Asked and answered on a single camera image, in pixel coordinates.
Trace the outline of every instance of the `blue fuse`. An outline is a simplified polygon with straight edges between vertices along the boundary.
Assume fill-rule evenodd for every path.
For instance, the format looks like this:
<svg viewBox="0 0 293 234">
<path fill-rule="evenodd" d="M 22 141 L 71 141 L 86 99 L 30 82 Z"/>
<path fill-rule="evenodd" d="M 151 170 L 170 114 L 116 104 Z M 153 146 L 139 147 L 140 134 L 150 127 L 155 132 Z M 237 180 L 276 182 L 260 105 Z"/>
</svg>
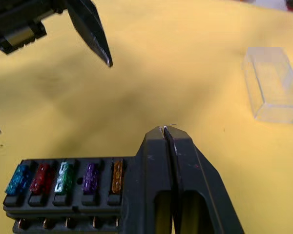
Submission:
<svg viewBox="0 0 293 234">
<path fill-rule="evenodd" d="M 31 179 L 32 172 L 27 165 L 19 164 L 8 184 L 8 187 L 5 190 L 5 193 L 8 195 L 18 195 L 23 193 Z"/>
</svg>

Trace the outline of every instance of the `purple fuse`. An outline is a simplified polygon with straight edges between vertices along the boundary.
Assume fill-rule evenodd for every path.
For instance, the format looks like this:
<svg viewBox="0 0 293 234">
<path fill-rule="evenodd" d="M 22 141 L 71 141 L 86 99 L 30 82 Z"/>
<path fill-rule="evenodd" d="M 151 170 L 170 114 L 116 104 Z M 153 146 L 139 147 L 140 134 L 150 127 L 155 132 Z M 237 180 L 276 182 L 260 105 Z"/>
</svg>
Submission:
<svg viewBox="0 0 293 234">
<path fill-rule="evenodd" d="M 95 163 L 87 165 L 86 173 L 84 174 L 84 194 L 92 195 L 98 189 L 99 170 Z"/>
</svg>

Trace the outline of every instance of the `table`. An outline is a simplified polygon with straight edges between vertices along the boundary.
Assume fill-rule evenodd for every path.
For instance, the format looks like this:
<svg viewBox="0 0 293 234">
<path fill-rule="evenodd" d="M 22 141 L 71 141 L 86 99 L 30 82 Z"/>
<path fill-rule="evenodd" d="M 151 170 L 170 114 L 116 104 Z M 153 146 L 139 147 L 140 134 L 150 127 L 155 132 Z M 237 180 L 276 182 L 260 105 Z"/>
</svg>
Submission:
<svg viewBox="0 0 293 234">
<path fill-rule="evenodd" d="M 241 62 L 281 46 L 293 66 L 293 14 L 221 0 L 96 2 L 109 69 L 67 13 L 48 36 L 0 52 L 0 233 L 4 190 L 24 158 L 133 156 L 177 124 L 220 173 L 246 233 L 293 233 L 293 124 L 255 121 Z"/>
</svg>

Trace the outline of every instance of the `yellow tablecloth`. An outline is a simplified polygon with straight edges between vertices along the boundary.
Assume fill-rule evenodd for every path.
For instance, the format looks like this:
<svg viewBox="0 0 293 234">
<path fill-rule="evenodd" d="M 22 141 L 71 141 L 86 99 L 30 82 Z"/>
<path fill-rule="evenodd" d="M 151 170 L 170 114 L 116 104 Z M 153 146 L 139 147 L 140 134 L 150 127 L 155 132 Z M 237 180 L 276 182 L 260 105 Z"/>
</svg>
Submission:
<svg viewBox="0 0 293 234">
<path fill-rule="evenodd" d="M 0 234 L 4 190 L 24 158 L 133 156 L 174 123 L 220 173 L 246 233 L 293 233 L 293 124 L 255 121 L 241 61 L 281 46 L 293 66 L 293 14 L 227 0 L 96 2 L 112 69 L 67 13 L 48 36 L 0 52 Z"/>
</svg>

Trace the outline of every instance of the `clear plastic box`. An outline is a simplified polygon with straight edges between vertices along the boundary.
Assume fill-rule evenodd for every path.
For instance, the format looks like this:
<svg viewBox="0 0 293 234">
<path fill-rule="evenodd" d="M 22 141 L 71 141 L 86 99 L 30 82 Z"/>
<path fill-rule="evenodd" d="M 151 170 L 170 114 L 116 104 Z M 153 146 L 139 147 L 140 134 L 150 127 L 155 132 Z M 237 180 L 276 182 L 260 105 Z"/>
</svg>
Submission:
<svg viewBox="0 0 293 234">
<path fill-rule="evenodd" d="M 293 122 L 293 70 L 280 47 L 249 47 L 243 62 L 254 118 Z"/>
</svg>

